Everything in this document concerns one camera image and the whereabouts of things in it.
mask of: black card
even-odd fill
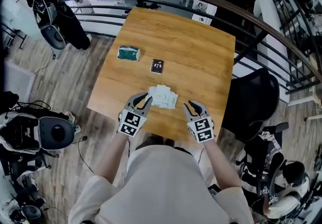
[[[163,70],[163,60],[154,59],[152,60],[150,71],[153,73],[162,73]]]

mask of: white shirt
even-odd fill
[[[89,179],[70,212],[69,224],[254,223],[241,188],[209,193],[196,160],[165,145],[151,145],[129,158],[120,190],[105,178]]]
[[[303,197],[309,189],[310,181],[306,177],[302,185],[298,187],[287,187],[278,193],[278,201],[274,202],[269,206],[270,213],[267,215],[268,218],[280,218],[291,213],[300,203],[294,196],[288,195],[290,192],[297,192]]]

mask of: hand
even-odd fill
[[[205,105],[197,101],[188,101],[191,107],[194,108],[197,115],[191,113],[187,104],[184,104],[184,112],[188,123],[188,130],[198,143],[215,139],[213,133],[214,122],[209,116],[209,112]]]
[[[150,109],[153,98],[148,98],[142,108],[135,108],[135,106],[139,104],[147,96],[147,94],[148,93],[135,94],[128,99],[123,110],[118,116],[118,132],[131,137],[135,137],[135,135],[139,132],[142,125],[147,120],[146,116]]]

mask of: black strap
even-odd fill
[[[301,195],[296,191],[289,192],[286,196],[293,196],[298,201],[300,201],[302,198]]]

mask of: table top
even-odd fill
[[[139,61],[117,58],[118,47],[140,48]],[[183,103],[208,108],[218,136],[230,87],[235,37],[191,19],[133,8],[105,59],[88,108],[117,119],[128,98],[166,85],[177,93],[176,109],[151,106],[143,129],[173,140],[193,142]],[[164,60],[162,74],[150,72],[152,60]]]

